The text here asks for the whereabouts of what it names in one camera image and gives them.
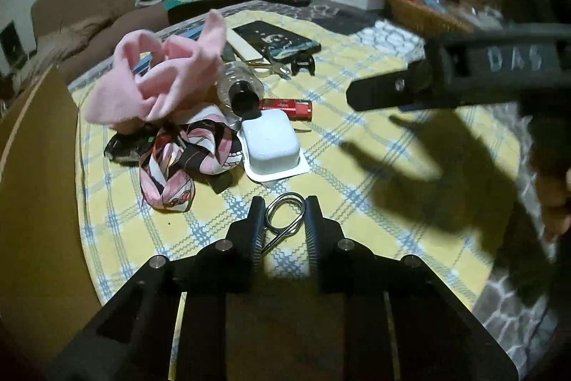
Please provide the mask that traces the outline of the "person's right hand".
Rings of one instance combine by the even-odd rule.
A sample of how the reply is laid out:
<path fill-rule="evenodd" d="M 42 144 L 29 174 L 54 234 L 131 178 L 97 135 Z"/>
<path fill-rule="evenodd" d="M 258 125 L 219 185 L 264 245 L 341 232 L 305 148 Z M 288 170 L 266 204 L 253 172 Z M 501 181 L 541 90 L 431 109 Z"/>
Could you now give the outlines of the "person's right hand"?
<path fill-rule="evenodd" d="M 570 200 L 570 170 L 565 173 L 549 172 L 541 165 L 536 165 L 534 169 L 544 239 L 553 243 L 570 229 L 570 207 L 567 205 Z"/>

